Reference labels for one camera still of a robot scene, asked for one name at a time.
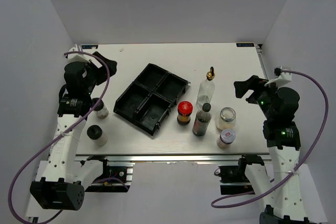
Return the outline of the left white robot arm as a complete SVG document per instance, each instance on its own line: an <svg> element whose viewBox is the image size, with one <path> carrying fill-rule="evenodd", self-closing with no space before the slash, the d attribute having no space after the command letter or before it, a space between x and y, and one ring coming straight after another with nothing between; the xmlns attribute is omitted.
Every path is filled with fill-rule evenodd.
<svg viewBox="0 0 336 224"><path fill-rule="evenodd" d="M88 53L67 52L65 66L66 84L59 94L55 143L52 144L47 166L39 181L33 181L30 193L43 209L79 210L85 190L97 179L110 178L111 168L101 161L85 161L75 164L80 136L85 127L88 112L107 117L108 110L102 98L92 98L95 88L109 81L116 74L117 62L99 52L93 55L102 63L97 67L89 60Z"/></svg>

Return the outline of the red lid sauce jar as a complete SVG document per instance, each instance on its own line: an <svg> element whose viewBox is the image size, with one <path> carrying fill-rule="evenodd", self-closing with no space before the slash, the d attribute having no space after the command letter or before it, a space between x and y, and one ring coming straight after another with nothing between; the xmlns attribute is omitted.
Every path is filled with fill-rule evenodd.
<svg viewBox="0 0 336 224"><path fill-rule="evenodd" d="M188 125L193 112L193 105L188 101L182 101L177 106L177 122L179 125Z"/></svg>

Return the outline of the clear glass oil bottle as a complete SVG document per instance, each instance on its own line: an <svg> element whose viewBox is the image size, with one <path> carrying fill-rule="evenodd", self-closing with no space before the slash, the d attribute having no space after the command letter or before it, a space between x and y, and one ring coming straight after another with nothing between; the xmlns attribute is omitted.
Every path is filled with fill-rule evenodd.
<svg viewBox="0 0 336 224"><path fill-rule="evenodd" d="M206 74L206 79L199 85L196 105L199 109L203 107L204 103L210 103L215 91L214 84L215 72L214 67L210 67L209 72Z"/></svg>

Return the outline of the dark soy sauce bottle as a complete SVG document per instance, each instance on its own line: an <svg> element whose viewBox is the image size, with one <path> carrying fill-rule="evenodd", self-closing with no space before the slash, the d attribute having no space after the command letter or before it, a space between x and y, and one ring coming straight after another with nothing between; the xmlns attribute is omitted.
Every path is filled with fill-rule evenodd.
<svg viewBox="0 0 336 224"><path fill-rule="evenodd" d="M208 125L212 119L210 113L211 105L209 103L204 103L202 108L196 113L194 125L192 132L196 136L205 135Z"/></svg>

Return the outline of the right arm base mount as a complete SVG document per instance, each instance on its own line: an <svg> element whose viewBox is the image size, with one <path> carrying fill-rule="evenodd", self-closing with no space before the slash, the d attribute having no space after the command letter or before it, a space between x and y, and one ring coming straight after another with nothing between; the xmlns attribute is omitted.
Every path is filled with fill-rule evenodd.
<svg viewBox="0 0 336 224"><path fill-rule="evenodd" d="M238 166L219 166L214 175L219 178L221 195L254 194L251 183Z"/></svg>

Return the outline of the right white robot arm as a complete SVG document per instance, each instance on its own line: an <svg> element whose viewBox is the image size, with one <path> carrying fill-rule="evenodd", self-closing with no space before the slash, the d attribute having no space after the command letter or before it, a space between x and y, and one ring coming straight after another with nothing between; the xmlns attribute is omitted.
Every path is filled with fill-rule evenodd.
<svg viewBox="0 0 336 224"><path fill-rule="evenodd" d="M277 87L256 75L246 81L235 81L235 95L259 105L265 121L263 135L272 160L274 182L270 182L264 162L257 155L244 155L238 162L237 175L250 181L255 195L264 208L260 223L309 223L300 190L297 165L300 156L300 135L294 122L299 107L299 94L287 87Z"/></svg>

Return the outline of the black lid spice shaker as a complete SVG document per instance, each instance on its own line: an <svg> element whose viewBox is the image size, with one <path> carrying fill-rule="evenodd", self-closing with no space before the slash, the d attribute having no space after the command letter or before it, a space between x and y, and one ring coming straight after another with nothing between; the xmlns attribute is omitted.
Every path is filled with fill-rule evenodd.
<svg viewBox="0 0 336 224"><path fill-rule="evenodd" d="M98 125L91 125L87 129L87 136L97 145L97 146L104 146L107 141L108 137L102 130L102 128Z"/></svg>

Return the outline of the silver lid spice jar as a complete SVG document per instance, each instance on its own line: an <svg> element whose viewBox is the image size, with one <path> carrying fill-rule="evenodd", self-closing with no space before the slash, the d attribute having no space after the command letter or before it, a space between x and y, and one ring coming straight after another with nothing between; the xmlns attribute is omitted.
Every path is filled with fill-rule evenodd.
<svg viewBox="0 0 336 224"><path fill-rule="evenodd" d="M224 129L216 141L217 146L222 149L227 148L234 142L235 138L236 135L232 129Z"/></svg>

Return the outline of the clear glass jar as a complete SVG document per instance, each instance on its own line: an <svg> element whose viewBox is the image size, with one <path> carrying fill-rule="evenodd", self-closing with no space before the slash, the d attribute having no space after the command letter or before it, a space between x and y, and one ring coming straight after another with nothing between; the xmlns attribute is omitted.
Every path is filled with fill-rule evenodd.
<svg viewBox="0 0 336 224"><path fill-rule="evenodd" d="M230 107L222 108L215 117L215 124L219 130L232 130L236 125L235 110Z"/></svg>

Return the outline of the black lid pepper shaker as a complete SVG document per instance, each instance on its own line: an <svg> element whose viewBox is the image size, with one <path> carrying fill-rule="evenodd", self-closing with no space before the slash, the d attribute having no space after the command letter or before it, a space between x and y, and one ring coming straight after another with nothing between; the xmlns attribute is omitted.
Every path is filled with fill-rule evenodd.
<svg viewBox="0 0 336 224"><path fill-rule="evenodd" d="M98 102L99 98L93 98L92 99L92 105L97 104L97 106L94 109L94 112L99 119L105 119L109 115L109 111L107 107L105 106L104 102L100 100Z"/></svg>

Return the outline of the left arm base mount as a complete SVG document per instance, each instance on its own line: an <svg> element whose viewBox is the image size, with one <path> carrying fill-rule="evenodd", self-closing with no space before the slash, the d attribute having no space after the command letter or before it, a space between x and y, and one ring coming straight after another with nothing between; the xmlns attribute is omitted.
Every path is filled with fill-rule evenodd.
<svg viewBox="0 0 336 224"><path fill-rule="evenodd" d="M86 193L126 193L128 191L132 182L132 163L109 161L106 156L89 156L78 160L81 166L89 161L98 161L102 167L102 174L93 180L85 190Z"/></svg>

